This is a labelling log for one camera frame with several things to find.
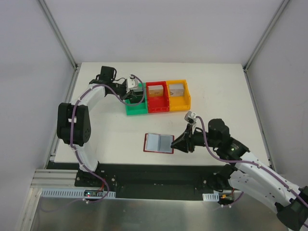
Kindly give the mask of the red leather card holder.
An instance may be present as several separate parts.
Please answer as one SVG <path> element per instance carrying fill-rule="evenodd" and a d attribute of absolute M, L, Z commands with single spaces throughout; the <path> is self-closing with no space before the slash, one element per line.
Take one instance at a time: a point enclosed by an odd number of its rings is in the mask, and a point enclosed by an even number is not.
<path fill-rule="evenodd" d="M 173 154 L 174 149 L 171 148 L 173 141 L 174 135 L 146 133 L 144 137 L 143 151 L 149 153 Z"/>

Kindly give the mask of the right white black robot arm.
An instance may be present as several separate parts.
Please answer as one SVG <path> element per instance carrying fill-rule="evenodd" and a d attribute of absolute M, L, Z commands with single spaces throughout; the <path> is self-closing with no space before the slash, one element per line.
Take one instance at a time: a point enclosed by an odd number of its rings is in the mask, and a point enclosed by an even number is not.
<path fill-rule="evenodd" d="M 240 190 L 266 205 L 276 213 L 279 221 L 293 231 L 307 226 L 308 188 L 300 187 L 272 168 L 262 163 L 243 143 L 230 135 L 229 127 L 220 118 L 211 119 L 206 127 L 202 118 L 188 112 L 187 127 L 176 138 L 171 148 L 194 152 L 197 146 L 205 147 L 208 153 L 224 166 L 207 183 L 213 183 L 215 191 L 230 187 Z"/>

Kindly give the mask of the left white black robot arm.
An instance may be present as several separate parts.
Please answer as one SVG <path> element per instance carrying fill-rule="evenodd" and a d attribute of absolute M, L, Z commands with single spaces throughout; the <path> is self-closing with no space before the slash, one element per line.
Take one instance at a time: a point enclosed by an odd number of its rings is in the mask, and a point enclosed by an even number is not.
<path fill-rule="evenodd" d="M 114 95 L 121 103 L 135 98 L 134 90 L 138 88 L 138 78 L 130 75 L 122 83 L 116 79 L 117 71 L 113 67 L 102 66 L 101 72 L 92 79 L 86 90 L 70 103 L 61 103 L 57 112 L 56 134 L 70 146 L 79 163 L 79 169 L 88 172 L 85 182 L 91 187 L 101 184 L 102 176 L 95 170 L 99 161 L 91 150 L 90 111 L 108 94 Z"/>

